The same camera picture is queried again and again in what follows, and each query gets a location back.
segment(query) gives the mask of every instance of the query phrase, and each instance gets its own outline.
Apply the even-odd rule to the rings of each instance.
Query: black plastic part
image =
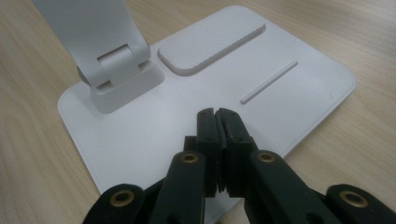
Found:
[[[84,219],[84,224],[131,224],[137,220],[145,200],[135,185],[117,185],[105,191]]]
[[[177,153],[158,195],[150,224],[202,224],[205,211],[205,157]]]
[[[222,151],[222,179],[230,197],[243,198],[249,182],[246,166],[251,152],[258,148],[237,113],[223,108],[217,113],[227,140],[227,149]]]
[[[255,188],[247,190],[244,208],[250,224],[274,223],[271,214]]]
[[[250,155],[250,179],[271,214],[273,223],[341,223],[295,174],[281,157],[271,151]]]
[[[370,193],[349,185],[327,190],[326,204],[343,221],[350,224],[395,224],[396,214]]]
[[[196,151],[205,155],[205,194],[215,197],[220,170],[220,140],[213,108],[197,114]]]

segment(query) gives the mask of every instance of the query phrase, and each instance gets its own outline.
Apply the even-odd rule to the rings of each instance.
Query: wooden surface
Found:
[[[149,44],[243,5],[349,68],[356,90],[286,158],[324,193],[348,183],[396,210],[395,1],[128,0]],[[29,0],[0,0],[0,223],[81,223],[99,193],[58,114],[76,65]],[[238,204],[219,223],[248,223]]]

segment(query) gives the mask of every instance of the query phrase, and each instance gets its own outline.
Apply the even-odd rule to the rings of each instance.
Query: brass insert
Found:
[[[134,200],[134,193],[129,189],[122,189],[114,193],[110,198],[110,204],[114,207],[123,207]]]
[[[263,162],[273,162],[275,161],[275,156],[269,153],[263,152],[259,154],[259,160]]]
[[[363,196],[347,189],[340,192],[340,197],[344,202],[355,207],[363,208],[369,205]]]
[[[193,162],[198,161],[198,157],[197,157],[196,155],[192,154],[192,153],[189,153],[189,154],[183,155],[183,156],[181,157],[181,160],[182,160],[183,162],[193,163]]]

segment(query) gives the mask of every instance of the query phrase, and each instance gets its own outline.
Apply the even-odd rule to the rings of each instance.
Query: wood grain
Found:
[[[348,183],[396,210],[396,2],[127,1],[150,44],[250,7],[350,69],[356,90],[287,157],[313,189]],[[76,66],[31,1],[0,0],[0,223],[81,223],[98,198],[58,114]],[[248,223],[242,203],[219,223]]]

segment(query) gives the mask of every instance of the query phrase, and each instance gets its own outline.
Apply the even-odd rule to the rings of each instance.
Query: table surface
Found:
[[[396,210],[396,2],[126,1],[148,43],[249,7],[345,65],[356,90],[287,156],[312,189],[347,183]],[[76,65],[29,0],[0,0],[0,223],[81,223],[99,192],[57,103]],[[242,202],[219,223],[248,223]]]

